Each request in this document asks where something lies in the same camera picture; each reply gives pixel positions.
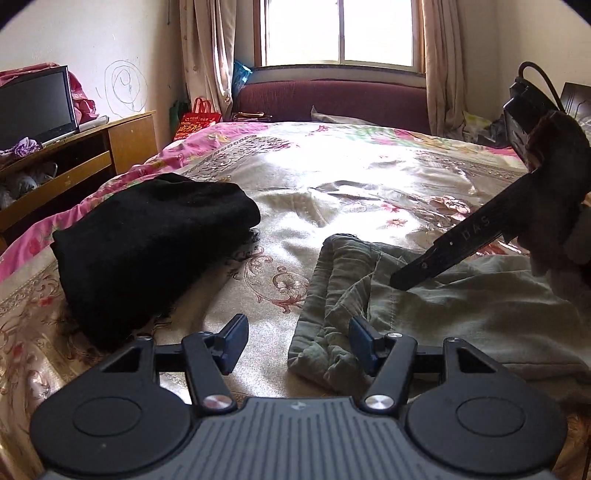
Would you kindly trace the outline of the right hand in brown glove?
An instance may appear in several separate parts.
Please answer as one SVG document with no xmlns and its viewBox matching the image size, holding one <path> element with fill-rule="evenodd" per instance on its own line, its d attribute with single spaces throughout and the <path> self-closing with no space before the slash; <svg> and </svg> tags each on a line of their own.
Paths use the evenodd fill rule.
<svg viewBox="0 0 591 480">
<path fill-rule="evenodd" d="M 590 308 L 590 144 L 571 116 L 552 112 L 526 145 L 539 162 L 518 242 L 530 252 L 532 273 L 581 311 Z"/>
</svg>

